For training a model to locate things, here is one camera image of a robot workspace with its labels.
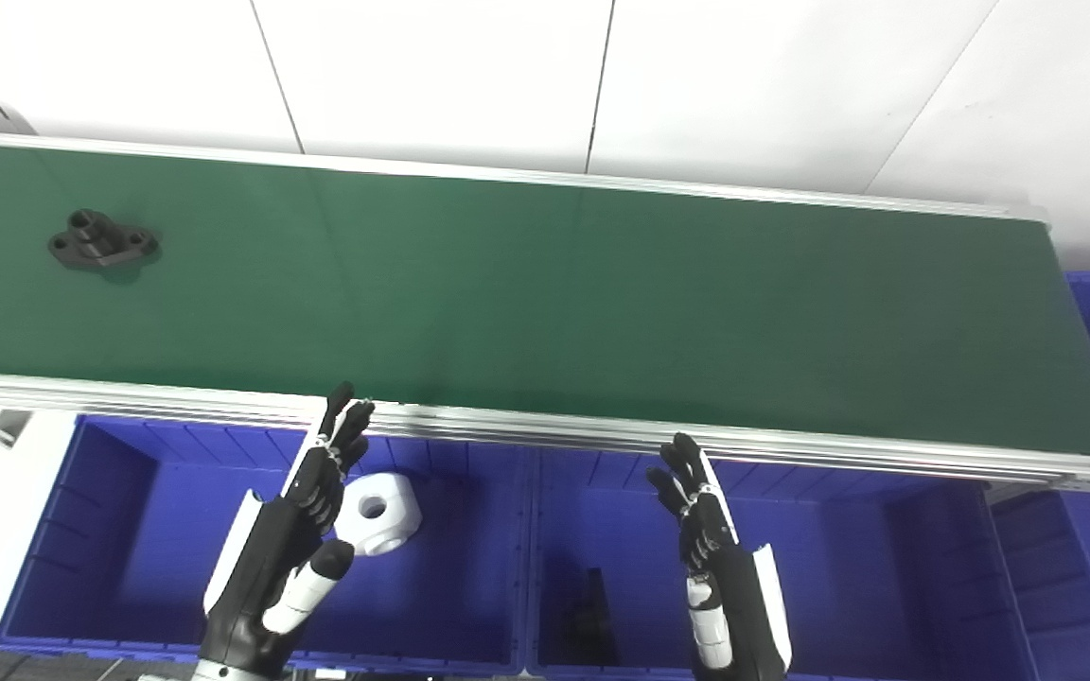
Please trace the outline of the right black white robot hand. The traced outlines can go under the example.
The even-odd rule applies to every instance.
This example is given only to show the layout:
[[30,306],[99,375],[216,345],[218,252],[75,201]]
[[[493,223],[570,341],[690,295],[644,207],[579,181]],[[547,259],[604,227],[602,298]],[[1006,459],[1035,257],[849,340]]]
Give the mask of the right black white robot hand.
[[697,680],[783,680],[792,642],[770,544],[741,543],[705,449],[685,431],[661,445],[665,469],[647,469],[655,496],[679,528],[685,607]]

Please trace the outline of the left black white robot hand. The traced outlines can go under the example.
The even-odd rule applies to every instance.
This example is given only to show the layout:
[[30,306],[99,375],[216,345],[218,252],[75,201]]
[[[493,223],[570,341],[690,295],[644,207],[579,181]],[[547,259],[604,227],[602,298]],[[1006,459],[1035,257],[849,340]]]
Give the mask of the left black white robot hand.
[[375,404],[354,397],[350,382],[334,388],[280,495],[243,496],[204,594],[195,680],[281,680],[308,617],[351,568],[354,546],[329,532],[368,448]]

